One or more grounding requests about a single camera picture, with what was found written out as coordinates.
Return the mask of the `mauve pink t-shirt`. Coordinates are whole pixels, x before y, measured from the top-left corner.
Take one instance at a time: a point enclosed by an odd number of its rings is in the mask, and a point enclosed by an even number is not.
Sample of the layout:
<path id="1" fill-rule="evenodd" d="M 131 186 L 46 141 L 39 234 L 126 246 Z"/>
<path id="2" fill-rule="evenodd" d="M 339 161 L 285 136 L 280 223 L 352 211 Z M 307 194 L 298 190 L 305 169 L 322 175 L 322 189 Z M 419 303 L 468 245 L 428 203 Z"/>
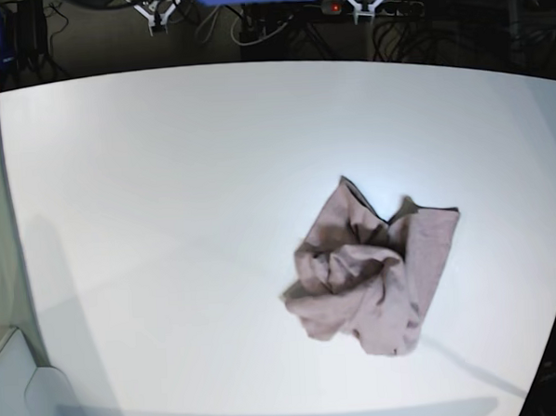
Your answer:
<path id="1" fill-rule="evenodd" d="M 384 220 L 341 178 L 294 251 L 287 311 L 314 340 L 345 334 L 369 355 L 406 356 L 421 336 L 459 218 L 457 208 L 404 197 Z"/>

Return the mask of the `black power strip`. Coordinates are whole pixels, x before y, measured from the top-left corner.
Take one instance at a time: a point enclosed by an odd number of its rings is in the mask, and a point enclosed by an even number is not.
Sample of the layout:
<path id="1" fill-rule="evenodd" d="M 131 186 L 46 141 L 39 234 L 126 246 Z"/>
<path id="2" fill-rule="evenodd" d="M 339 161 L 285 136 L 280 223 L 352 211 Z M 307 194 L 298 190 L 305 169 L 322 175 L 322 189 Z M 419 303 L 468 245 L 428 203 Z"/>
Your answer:
<path id="1" fill-rule="evenodd" d="M 422 17 L 426 14 L 425 5 L 419 1 L 385 0 L 376 7 L 372 3 L 357 3 L 348 0 L 325 0 L 319 4 L 324 15 L 351 14 L 353 18 Z"/>

